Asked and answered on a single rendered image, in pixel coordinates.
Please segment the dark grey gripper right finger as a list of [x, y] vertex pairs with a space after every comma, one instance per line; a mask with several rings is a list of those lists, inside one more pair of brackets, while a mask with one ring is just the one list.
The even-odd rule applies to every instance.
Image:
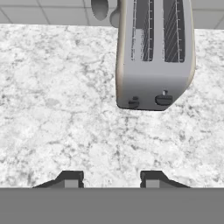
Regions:
[[177, 181], [168, 179], [162, 171], [141, 171], [141, 188], [166, 188], [166, 187], [181, 187], [187, 188], [187, 185]]

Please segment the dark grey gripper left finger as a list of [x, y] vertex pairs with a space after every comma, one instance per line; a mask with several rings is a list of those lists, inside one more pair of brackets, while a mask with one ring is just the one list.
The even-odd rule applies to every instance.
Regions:
[[36, 188], [83, 188], [83, 179], [84, 171], [62, 171], [56, 179], [36, 185]]

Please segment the grey two-slot toaster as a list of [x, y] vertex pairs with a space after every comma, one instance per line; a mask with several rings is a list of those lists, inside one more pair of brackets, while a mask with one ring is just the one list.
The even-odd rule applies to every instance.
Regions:
[[119, 8], [116, 104], [164, 111], [195, 72], [191, 0], [120, 0]]

